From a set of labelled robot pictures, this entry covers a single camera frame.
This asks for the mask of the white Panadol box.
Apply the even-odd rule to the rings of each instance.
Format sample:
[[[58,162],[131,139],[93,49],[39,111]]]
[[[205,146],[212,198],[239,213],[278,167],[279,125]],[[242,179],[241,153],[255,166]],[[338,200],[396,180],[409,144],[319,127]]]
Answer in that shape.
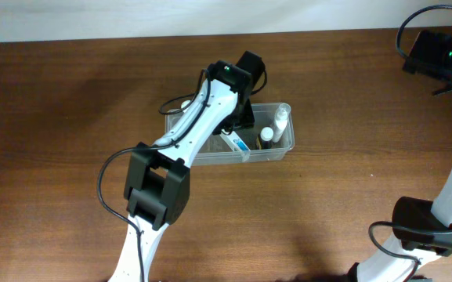
[[[235,132],[222,132],[220,134],[222,140],[229,146],[233,152],[241,155],[241,161],[246,162],[250,158],[251,150],[241,137]]]

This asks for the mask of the dark bottle white cap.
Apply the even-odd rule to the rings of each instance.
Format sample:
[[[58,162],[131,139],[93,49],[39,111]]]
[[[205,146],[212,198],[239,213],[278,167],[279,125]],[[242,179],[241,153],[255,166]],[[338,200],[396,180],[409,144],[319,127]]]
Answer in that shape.
[[[273,130],[265,127],[257,135],[256,147],[258,150],[267,150],[272,147]]]

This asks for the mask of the orange effervescent tablet tube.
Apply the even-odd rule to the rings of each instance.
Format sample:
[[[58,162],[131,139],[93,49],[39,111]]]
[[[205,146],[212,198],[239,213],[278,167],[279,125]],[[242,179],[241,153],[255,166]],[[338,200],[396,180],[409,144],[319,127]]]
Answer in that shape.
[[[182,102],[181,109],[184,109],[189,103],[190,103],[190,100],[186,100],[186,101]]]

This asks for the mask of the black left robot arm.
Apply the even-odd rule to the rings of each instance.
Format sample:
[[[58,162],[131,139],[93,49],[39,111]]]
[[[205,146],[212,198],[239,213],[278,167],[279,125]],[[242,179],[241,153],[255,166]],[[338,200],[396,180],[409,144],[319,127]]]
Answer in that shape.
[[[237,63],[219,60],[203,69],[192,100],[179,110],[176,124],[152,145],[120,150],[129,154],[124,199],[127,234],[112,281],[146,281],[166,229],[182,214],[190,197],[190,168],[212,135],[251,128],[255,118],[250,97],[266,79],[266,66],[247,51]]]

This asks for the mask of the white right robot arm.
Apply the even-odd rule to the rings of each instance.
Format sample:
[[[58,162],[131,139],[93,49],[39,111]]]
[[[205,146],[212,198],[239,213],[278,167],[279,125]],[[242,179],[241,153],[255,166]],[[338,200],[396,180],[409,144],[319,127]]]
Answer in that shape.
[[[403,70],[423,74],[445,82],[436,95],[452,91],[452,35],[421,31],[409,52],[401,49],[405,26],[422,13],[452,10],[452,5],[438,4],[419,9],[403,21],[396,35],[396,51],[404,60]],[[345,281],[412,281],[422,266],[452,255],[452,169],[434,201],[401,197],[389,222],[373,222],[374,229],[386,226],[392,234],[384,244],[373,240],[377,251],[367,260],[355,263],[344,276]]]

